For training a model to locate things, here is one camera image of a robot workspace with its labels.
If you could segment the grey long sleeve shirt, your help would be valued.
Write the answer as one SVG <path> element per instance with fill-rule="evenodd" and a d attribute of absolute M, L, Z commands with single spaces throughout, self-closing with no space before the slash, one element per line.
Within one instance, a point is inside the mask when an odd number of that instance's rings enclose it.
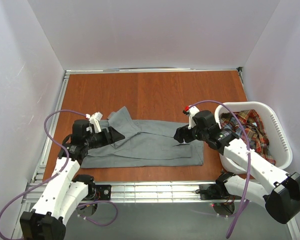
<path fill-rule="evenodd" d="M 183 122 L 132 119 L 124 106 L 100 121 L 102 128 L 113 127 L 124 139 L 93 148 L 81 168 L 132 168 L 201 166 L 204 148 L 201 141 L 179 143 L 174 139 Z"/>

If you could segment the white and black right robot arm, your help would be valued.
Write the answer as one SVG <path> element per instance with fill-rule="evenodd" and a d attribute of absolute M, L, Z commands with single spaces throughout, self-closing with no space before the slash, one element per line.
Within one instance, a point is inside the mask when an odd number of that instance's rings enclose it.
<path fill-rule="evenodd" d="M 211 149 L 231 159 L 256 179 L 245 187 L 245 179 L 226 172 L 201 193 L 220 198 L 241 196 L 264 207 L 281 224 L 288 223 L 300 212 L 299 173 L 289 174 L 253 150 L 247 150 L 245 142 L 234 131 L 220 128 L 209 110 L 200 111 L 194 106 L 183 113 L 189 117 L 189 123 L 176 129 L 173 137 L 176 141 L 180 144 L 194 140 L 206 142 Z"/>

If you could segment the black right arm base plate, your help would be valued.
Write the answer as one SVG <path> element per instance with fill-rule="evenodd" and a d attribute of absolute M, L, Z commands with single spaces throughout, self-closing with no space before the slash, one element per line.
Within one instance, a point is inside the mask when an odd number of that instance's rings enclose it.
<path fill-rule="evenodd" d="M 216 184 L 200 184 L 198 194 L 201 200 L 213 200 L 219 197 Z"/>

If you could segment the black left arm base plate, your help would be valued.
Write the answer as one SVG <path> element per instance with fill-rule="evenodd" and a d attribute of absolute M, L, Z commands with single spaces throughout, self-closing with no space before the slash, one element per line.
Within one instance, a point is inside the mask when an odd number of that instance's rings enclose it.
<path fill-rule="evenodd" d="M 97 184 L 95 186 L 94 200 L 109 201 L 111 199 L 112 186 L 110 184 Z"/>

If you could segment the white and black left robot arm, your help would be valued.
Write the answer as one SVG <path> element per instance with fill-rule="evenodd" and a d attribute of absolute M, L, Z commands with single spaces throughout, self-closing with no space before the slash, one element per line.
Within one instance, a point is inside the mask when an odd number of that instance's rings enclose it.
<path fill-rule="evenodd" d="M 100 128 L 98 120 L 79 119 L 72 125 L 72 133 L 61 144 L 52 179 L 30 211 L 19 219 L 25 240 L 62 240 L 73 212 L 98 203 L 109 203 L 110 185 L 97 185 L 91 175 L 78 174 L 83 159 L 91 149 L 112 145 L 125 136 L 109 126 Z"/>

